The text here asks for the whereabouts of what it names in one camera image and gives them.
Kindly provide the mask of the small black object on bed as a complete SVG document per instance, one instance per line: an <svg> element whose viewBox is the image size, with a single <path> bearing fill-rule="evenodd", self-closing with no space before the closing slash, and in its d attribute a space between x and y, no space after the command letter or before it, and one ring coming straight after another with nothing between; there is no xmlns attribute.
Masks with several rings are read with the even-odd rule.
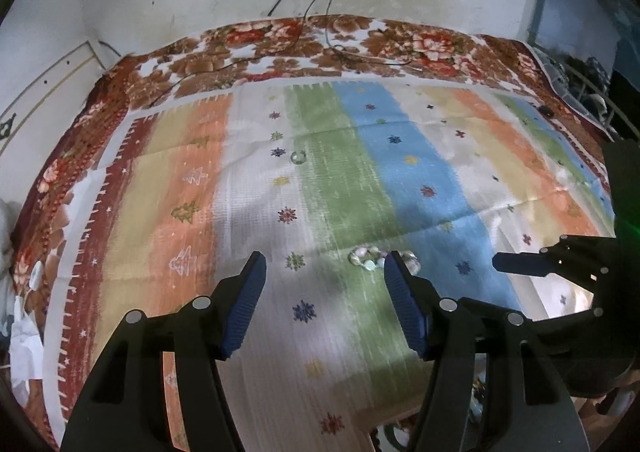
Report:
<svg viewBox="0 0 640 452"><path fill-rule="evenodd" d="M554 116L554 112L547 106L539 106L538 111L548 119L552 119Z"/></svg>

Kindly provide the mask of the striped colourful bed sheet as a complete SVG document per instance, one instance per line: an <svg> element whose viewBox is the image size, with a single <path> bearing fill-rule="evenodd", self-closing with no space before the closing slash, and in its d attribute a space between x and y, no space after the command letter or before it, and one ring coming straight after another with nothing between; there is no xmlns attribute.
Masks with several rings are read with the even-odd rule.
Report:
<svg viewBox="0 0 640 452"><path fill-rule="evenodd" d="M497 272L495 253L612 231L601 160L509 88L278 79L129 112L63 212L44 330L51 432L127 311L173 313L257 251L267 283L220 367L244 446L368 450L373 427L419 406L428 368L382 272L352 252L407 252L439 294L540 319L588 295Z"/></svg>

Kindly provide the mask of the grey crumpled cloth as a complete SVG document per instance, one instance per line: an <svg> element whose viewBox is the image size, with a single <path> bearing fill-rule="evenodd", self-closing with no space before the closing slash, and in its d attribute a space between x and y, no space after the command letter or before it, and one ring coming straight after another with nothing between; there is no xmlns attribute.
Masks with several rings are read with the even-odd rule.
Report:
<svg viewBox="0 0 640 452"><path fill-rule="evenodd" d="M11 239L15 225L15 218L9 204L1 201L0 212L0 245L1 245L1 279L14 282L20 287L23 284L23 277L17 273L15 268L14 247Z"/></svg>

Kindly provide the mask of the floral red brown blanket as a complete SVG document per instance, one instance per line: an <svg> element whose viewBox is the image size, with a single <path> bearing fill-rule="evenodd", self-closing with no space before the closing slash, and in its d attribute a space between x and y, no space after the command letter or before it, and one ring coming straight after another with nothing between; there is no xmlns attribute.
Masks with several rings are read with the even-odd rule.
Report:
<svg viewBox="0 0 640 452"><path fill-rule="evenodd" d="M518 97L535 99L538 107L549 107L552 119L603 164L602 131L555 94L533 50L504 38L334 15L230 24L126 57L96 82L84 110L52 151L14 233L15 271L23 277L22 286L15 286L43 333L42 369L30 384L25 411L51 446L62 437L52 434L44 403L44 330L62 257L63 212L73 186L96 166L107 137L127 113L154 109L169 99L278 79L392 79L509 88Z"/></svg>

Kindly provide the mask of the white wooden headboard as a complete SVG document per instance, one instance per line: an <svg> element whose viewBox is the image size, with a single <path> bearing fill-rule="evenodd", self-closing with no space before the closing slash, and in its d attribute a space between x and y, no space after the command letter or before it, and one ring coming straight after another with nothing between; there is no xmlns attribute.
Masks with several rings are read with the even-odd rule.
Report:
<svg viewBox="0 0 640 452"><path fill-rule="evenodd" d="M85 42L32 81L1 114L1 154L35 137L48 154L85 107L104 70L93 45Z"/></svg>

